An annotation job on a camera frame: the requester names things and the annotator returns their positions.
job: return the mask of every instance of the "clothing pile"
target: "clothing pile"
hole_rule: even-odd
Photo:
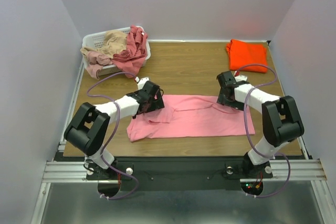
[[[98,79],[103,66],[114,64],[124,72],[137,75],[147,56],[147,38],[142,28],[136,26],[131,26],[128,34],[118,30],[107,31],[102,47],[80,49],[89,63],[87,72]]]
[[[267,66],[266,48],[260,44],[251,44],[236,39],[232,39],[226,45],[226,51],[229,55],[230,70],[237,70],[248,64],[262,64]],[[261,66],[249,66],[244,71],[266,73],[267,68]]]

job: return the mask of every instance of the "beige cloth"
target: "beige cloth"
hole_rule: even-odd
[[[126,50],[126,44],[127,34],[122,31],[111,30],[106,32],[103,46],[101,48],[82,47],[80,52],[87,60],[89,60],[88,52],[90,51],[101,52],[108,55],[110,58],[113,58],[114,54],[119,54],[121,51]]]

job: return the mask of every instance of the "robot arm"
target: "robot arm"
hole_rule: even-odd
[[[243,110],[247,94],[254,87],[245,80],[236,80],[230,71],[219,74],[217,80],[221,88],[217,103]],[[255,146],[262,156],[254,149],[244,156],[248,164],[246,170],[249,170],[269,161],[282,147],[303,135],[304,127],[293,97],[281,98],[254,89],[247,104],[263,115],[264,133]]]
[[[136,116],[164,108],[160,86],[143,78],[138,82],[138,90],[116,100],[100,105],[83,103],[64,132],[64,138],[79,148],[86,156],[103,169],[108,165],[102,156],[112,164],[114,157],[106,148],[102,151],[105,133],[109,123],[117,120],[117,106],[120,108],[120,118]]]

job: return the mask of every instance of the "floor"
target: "floor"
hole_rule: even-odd
[[[265,194],[283,182],[265,182]],[[253,199],[242,191],[139,191],[100,199],[97,184],[52,184],[42,223],[300,224],[324,223],[311,183],[290,182],[281,194]]]
[[[268,65],[274,68],[271,54],[266,43]],[[228,55],[225,43],[150,43],[151,58],[140,70],[139,77],[149,76],[159,84],[165,94],[200,94],[218,96],[219,84],[216,76],[228,70]],[[248,81],[257,85],[273,79],[272,73],[244,72]],[[86,92],[97,80],[86,71],[82,76],[76,101],[75,111],[84,102],[99,104],[108,102],[103,98],[89,98]],[[97,86],[92,93],[105,94],[118,99],[126,93],[136,90],[136,85],[125,76],[116,76]],[[279,82],[262,90],[282,96]],[[256,134],[252,141],[256,144],[263,135],[261,115],[251,110]],[[126,128],[131,118],[121,120],[119,129],[107,149],[114,156],[241,156],[250,150],[246,136],[225,137],[184,137],[143,139],[134,143],[129,141]],[[110,124],[106,139],[111,134],[114,124]],[[301,155],[298,141],[293,141],[282,149],[287,155]],[[70,143],[66,144],[64,156],[83,156],[83,153]]]

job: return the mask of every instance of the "pink cloth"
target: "pink cloth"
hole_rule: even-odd
[[[245,135],[242,111],[218,103],[217,97],[164,95],[165,108],[137,115],[127,127],[131,142],[142,138]],[[255,134],[247,110],[250,134]]]
[[[127,35],[127,49],[113,55],[113,64],[124,72],[137,75],[147,56],[147,38],[148,35],[140,27],[131,26]]]
[[[111,57],[102,54],[101,52],[90,51],[88,52],[87,59],[89,65],[86,70],[93,78],[99,79],[98,73],[102,70],[103,66],[112,65]]]

